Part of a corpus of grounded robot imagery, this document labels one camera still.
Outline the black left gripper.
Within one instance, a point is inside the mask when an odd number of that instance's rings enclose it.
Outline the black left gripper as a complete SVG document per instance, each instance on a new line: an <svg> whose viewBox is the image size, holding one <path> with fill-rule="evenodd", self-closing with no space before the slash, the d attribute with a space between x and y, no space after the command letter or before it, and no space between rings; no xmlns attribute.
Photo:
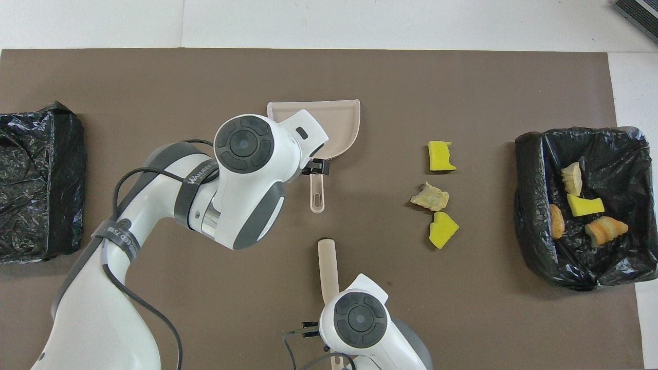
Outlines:
<svg viewBox="0 0 658 370"><path fill-rule="evenodd" d="M303 175L329 175L331 164L329 160L322 158L312 158L302 169Z"/></svg>

